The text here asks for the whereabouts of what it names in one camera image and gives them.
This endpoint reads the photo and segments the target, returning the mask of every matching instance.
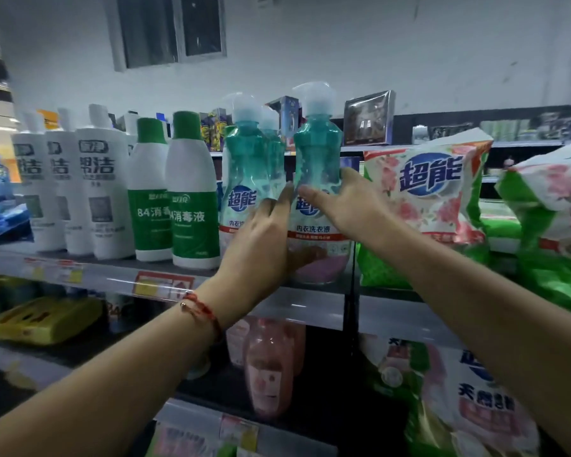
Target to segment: price label holder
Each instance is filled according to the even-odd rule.
[[[239,417],[222,414],[220,439],[247,451],[256,452],[258,446],[258,425]]]
[[[133,283],[132,294],[142,298],[153,298],[177,302],[195,284],[194,276],[168,274],[165,272],[138,271]]]
[[[64,284],[82,284],[84,267],[71,260],[57,262],[57,279]]]
[[[48,261],[41,258],[24,258],[23,277],[32,280],[44,280],[45,268],[47,264]]]

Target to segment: trigger spray cap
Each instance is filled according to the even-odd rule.
[[[292,88],[301,96],[303,117],[333,115],[336,92],[326,82],[307,82]]]
[[[256,122],[262,119],[262,106],[251,94],[242,92],[227,94],[223,99],[230,103],[233,110],[233,122]]]
[[[269,106],[262,106],[262,118],[258,128],[260,130],[279,130],[279,113]]]

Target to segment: white bottle cap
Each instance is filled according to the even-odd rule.
[[[237,122],[256,122],[260,123],[262,119],[262,106],[256,101],[251,94],[242,92],[227,94],[223,99],[230,103],[233,109],[233,123]]]
[[[333,115],[336,92],[326,82],[307,82],[292,88],[301,95],[303,117]]]
[[[57,108],[57,114],[59,115],[59,126],[61,127],[62,130],[64,131],[76,130],[71,109],[65,107],[59,107]]]
[[[123,117],[125,118],[125,132],[128,135],[137,136],[137,120],[139,118],[139,115],[131,114],[128,112]]]
[[[23,127],[30,133],[44,133],[44,116],[38,112],[23,112]]]
[[[89,104],[89,119],[96,128],[112,128],[112,120],[108,116],[108,108],[101,104]]]
[[[269,106],[262,106],[262,118],[258,128],[260,130],[279,130],[279,113]]]

